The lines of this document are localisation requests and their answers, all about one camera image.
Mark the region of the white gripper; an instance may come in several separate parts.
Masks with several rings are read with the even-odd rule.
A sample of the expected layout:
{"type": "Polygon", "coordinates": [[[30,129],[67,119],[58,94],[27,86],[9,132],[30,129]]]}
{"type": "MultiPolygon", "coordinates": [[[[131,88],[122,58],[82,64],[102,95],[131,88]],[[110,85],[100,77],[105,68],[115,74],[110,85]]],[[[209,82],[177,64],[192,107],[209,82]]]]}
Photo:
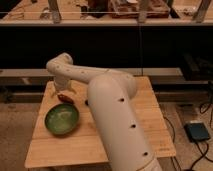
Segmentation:
{"type": "Polygon", "coordinates": [[[54,77],[54,86],[55,86],[56,90],[54,90],[52,92],[51,97],[57,96],[59,91],[64,91],[64,90],[68,90],[68,91],[76,94],[75,89],[70,87],[70,80],[65,77],[55,76],[54,77]]]}

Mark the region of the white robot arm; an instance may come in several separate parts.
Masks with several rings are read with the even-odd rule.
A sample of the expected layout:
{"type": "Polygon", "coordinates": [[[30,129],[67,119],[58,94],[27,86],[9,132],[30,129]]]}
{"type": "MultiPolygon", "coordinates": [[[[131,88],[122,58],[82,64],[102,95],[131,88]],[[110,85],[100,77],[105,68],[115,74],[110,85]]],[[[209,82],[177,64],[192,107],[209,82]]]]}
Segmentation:
{"type": "Polygon", "coordinates": [[[114,69],[79,66],[62,53],[46,64],[58,91],[71,80],[87,85],[87,100],[112,171],[162,171],[136,117],[131,99],[137,83],[131,74],[114,69]]]}

